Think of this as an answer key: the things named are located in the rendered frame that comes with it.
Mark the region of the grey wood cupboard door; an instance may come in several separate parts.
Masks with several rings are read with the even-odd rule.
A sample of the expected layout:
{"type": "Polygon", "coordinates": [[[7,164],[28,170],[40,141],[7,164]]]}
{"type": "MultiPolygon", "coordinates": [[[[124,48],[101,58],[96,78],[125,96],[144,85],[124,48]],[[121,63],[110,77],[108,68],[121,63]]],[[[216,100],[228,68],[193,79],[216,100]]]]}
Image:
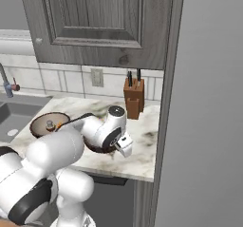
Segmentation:
{"type": "Polygon", "coordinates": [[[162,70],[172,0],[23,0],[39,63],[162,70]],[[42,38],[41,45],[35,43],[42,38]]]}

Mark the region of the dark brown bowl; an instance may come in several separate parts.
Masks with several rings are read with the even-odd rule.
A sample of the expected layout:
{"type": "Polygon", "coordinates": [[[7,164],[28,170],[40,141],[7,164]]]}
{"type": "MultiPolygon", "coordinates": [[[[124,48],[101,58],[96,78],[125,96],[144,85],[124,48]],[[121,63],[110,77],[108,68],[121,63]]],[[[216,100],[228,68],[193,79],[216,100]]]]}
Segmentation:
{"type": "Polygon", "coordinates": [[[86,139],[85,136],[83,136],[83,139],[84,139],[84,144],[93,152],[95,153],[99,153],[99,154],[108,154],[108,153],[112,153],[114,151],[116,151],[116,147],[115,146],[111,146],[111,147],[108,147],[108,148],[100,148],[98,146],[94,146],[94,145],[91,145],[88,140],[86,139]]]}

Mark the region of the grey wood tall side panel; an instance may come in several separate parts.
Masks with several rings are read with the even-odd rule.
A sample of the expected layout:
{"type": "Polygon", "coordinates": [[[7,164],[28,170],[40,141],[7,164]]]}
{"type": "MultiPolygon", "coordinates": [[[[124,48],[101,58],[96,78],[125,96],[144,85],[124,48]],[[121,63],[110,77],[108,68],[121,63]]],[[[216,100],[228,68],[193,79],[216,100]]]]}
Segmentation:
{"type": "Polygon", "coordinates": [[[164,69],[160,102],[159,133],[157,143],[154,181],[135,180],[132,227],[155,227],[158,206],[159,184],[169,118],[174,72],[178,51],[178,37],[184,0],[173,0],[170,17],[168,48],[164,69]]]}

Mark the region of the brown wooden knife block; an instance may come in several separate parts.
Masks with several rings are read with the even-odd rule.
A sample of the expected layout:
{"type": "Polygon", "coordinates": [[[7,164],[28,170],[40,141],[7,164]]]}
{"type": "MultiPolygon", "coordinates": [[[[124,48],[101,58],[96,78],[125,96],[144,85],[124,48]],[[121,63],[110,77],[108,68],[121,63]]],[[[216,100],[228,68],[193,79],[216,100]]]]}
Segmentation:
{"type": "Polygon", "coordinates": [[[123,94],[127,111],[127,118],[137,120],[144,109],[144,80],[138,82],[133,80],[133,85],[129,86],[128,79],[125,79],[123,94]]]}

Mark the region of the grey sink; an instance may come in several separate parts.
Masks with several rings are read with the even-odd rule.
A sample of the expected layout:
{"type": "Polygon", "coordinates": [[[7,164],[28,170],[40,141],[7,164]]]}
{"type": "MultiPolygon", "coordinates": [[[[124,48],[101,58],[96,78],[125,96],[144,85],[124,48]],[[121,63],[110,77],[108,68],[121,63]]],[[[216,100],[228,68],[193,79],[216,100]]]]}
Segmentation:
{"type": "Polygon", "coordinates": [[[11,142],[50,100],[27,95],[9,98],[0,93],[0,142],[11,142]]]}

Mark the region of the white wall socket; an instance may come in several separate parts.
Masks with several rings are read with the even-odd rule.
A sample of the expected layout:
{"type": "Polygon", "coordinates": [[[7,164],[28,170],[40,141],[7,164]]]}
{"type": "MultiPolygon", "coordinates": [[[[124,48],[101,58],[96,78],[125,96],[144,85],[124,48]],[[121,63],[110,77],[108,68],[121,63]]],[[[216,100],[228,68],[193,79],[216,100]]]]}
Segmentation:
{"type": "Polygon", "coordinates": [[[103,71],[101,69],[91,69],[91,80],[93,86],[103,87],[103,71]]]}

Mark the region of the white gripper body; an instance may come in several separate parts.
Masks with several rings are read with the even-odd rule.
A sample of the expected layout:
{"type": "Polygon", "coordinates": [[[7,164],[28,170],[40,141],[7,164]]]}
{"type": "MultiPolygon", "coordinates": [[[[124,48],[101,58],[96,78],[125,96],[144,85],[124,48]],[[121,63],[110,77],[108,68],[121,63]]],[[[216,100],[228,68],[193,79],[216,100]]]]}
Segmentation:
{"type": "Polygon", "coordinates": [[[132,154],[132,139],[128,134],[124,134],[116,143],[117,150],[125,157],[132,154]]]}

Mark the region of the grey base cabinet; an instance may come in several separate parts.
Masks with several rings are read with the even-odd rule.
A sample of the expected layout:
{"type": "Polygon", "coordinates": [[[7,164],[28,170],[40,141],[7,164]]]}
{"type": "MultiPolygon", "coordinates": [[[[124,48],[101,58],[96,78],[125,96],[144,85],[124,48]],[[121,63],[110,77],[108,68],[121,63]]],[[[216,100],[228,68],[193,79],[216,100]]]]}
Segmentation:
{"type": "Polygon", "coordinates": [[[84,203],[97,227],[133,227],[134,181],[89,173],[94,192],[84,203]]]}

